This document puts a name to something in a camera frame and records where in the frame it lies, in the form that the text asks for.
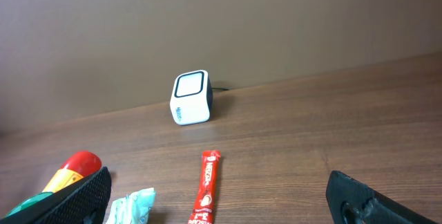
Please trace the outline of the red coffee stick sachet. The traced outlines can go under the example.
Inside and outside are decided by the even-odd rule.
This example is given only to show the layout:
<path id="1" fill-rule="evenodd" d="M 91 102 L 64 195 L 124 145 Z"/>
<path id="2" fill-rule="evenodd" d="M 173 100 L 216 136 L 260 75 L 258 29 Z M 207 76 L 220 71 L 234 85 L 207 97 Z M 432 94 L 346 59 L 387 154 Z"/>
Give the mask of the red coffee stick sachet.
<path id="1" fill-rule="evenodd" d="M 202 153 L 202 168 L 198 193 L 188 224 L 213 223 L 215 183 L 220 158 L 220 152 L 217 150 L 204 151 Z"/>

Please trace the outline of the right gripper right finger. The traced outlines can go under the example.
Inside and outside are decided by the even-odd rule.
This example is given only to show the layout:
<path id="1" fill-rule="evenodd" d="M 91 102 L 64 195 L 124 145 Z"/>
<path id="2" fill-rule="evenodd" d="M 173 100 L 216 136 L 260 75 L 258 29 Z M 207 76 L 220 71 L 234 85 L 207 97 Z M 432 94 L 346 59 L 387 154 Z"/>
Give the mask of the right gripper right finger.
<path id="1" fill-rule="evenodd" d="M 325 195 L 335 223 L 436 224 L 341 171 L 330 173 Z"/>

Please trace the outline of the green lid jar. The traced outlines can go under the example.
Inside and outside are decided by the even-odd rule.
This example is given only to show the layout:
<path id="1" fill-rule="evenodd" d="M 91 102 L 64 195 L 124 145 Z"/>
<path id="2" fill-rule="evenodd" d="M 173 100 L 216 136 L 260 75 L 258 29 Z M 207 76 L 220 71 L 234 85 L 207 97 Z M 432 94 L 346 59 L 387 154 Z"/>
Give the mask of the green lid jar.
<path id="1" fill-rule="evenodd" d="M 13 215 L 17 212 L 20 212 L 21 210 L 28 208 L 36 203 L 38 203 L 39 201 L 49 197 L 53 195 L 53 192 L 41 192 L 38 193 L 30 198 L 28 198 L 27 200 L 23 201 L 22 203 L 19 203 L 16 207 L 14 207 L 10 212 L 8 212 L 6 214 L 6 217 Z"/>

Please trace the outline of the teal tissue packet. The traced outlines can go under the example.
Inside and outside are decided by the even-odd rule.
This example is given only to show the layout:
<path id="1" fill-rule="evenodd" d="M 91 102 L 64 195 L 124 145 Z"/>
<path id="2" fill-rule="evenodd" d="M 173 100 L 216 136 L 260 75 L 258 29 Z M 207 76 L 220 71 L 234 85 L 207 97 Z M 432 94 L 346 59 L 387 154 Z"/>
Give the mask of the teal tissue packet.
<path id="1" fill-rule="evenodd" d="M 147 224 L 155 197 L 155 188 L 151 187 L 114 200 L 106 224 Z"/>

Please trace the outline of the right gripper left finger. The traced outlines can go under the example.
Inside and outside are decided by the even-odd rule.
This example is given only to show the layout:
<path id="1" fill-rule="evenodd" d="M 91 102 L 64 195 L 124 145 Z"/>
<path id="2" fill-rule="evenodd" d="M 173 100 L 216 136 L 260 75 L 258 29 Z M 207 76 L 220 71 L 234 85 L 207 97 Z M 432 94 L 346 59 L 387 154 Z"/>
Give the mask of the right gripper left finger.
<path id="1" fill-rule="evenodd" d="M 102 224 L 111 186 L 111 174 L 107 167 L 102 167 L 38 203 L 1 219 L 1 224 Z"/>

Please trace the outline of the red yellow sauce bottle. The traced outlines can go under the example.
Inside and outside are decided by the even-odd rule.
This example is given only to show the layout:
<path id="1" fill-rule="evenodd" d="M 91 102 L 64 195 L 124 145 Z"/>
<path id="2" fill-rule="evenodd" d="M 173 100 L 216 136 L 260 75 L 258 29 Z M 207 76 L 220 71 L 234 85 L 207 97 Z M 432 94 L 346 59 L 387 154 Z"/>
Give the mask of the red yellow sauce bottle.
<path id="1" fill-rule="evenodd" d="M 102 167 L 100 158 L 89 151 L 78 151 L 56 171 L 43 192 L 58 192 L 76 183 L 78 180 L 99 171 Z"/>

